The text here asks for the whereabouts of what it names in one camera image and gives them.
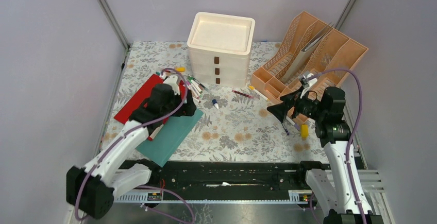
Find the teal folder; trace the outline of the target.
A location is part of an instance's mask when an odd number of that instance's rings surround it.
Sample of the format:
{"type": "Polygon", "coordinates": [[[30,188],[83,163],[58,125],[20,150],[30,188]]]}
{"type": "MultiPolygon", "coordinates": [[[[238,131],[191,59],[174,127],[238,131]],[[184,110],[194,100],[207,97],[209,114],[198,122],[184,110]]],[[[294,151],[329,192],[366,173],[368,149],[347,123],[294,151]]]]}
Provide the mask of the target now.
{"type": "Polygon", "coordinates": [[[203,116],[197,109],[193,116],[171,116],[153,140],[146,140],[136,150],[159,166],[164,166],[182,141],[203,116]]]}

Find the red folder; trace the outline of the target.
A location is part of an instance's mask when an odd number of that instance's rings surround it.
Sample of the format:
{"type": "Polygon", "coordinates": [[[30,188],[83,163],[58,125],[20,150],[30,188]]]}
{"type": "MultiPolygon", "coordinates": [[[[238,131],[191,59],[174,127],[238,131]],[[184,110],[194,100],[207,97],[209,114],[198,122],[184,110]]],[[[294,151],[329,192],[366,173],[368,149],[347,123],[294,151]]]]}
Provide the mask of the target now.
{"type": "MultiPolygon", "coordinates": [[[[180,95],[185,100],[190,90],[179,83],[180,95]]],[[[164,119],[151,124],[159,127],[167,122],[171,107],[174,105],[174,92],[172,88],[163,83],[163,78],[154,74],[140,87],[133,97],[114,116],[114,119],[122,124],[135,120],[141,124],[164,117],[164,119]]]]}

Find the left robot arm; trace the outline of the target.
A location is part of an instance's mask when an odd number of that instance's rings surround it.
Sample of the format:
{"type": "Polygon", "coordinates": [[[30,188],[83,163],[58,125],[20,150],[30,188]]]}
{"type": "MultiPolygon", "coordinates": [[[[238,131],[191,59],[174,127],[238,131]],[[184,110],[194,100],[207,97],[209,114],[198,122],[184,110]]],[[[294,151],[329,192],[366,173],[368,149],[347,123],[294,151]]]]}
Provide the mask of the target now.
{"type": "Polygon", "coordinates": [[[196,110],[192,91],[180,92],[176,83],[159,83],[132,111],[122,131],[96,157],[83,167],[72,166],[66,173],[66,201],[74,207],[78,221],[101,219],[114,200],[140,186],[154,188],[158,172],[143,164],[117,175],[127,156],[171,116],[192,116],[196,110]]]}

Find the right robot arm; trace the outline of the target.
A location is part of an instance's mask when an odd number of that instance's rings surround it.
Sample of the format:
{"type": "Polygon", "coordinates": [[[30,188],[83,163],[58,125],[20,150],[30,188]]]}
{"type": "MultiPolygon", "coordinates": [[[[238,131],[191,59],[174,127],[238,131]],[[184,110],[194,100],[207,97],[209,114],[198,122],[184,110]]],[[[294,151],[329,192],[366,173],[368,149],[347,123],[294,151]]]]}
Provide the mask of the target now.
{"type": "Polygon", "coordinates": [[[315,133],[329,161],[333,182],[320,162],[302,161],[296,174],[296,184],[311,188],[324,212],[324,223],[383,223],[367,201],[355,163],[352,132],[343,120],[345,92],[337,87],[325,88],[321,100],[310,99],[309,91],[297,91],[281,96],[281,103],[267,107],[284,122],[288,111],[315,121],[315,133]]]}

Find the beige folder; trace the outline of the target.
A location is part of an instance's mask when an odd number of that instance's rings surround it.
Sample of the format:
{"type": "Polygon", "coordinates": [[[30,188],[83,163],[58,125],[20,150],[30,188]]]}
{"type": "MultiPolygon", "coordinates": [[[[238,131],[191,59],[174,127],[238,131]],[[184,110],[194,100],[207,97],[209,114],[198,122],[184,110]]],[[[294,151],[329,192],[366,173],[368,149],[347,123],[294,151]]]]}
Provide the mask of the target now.
{"type": "Polygon", "coordinates": [[[308,37],[306,39],[303,38],[298,44],[297,51],[293,56],[290,66],[287,67],[287,71],[281,77],[283,83],[287,83],[297,74],[298,70],[306,64],[306,61],[315,50],[322,37],[332,29],[332,23],[325,24],[322,28],[321,22],[316,22],[311,26],[311,28],[311,33],[306,33],[308,37]]]}

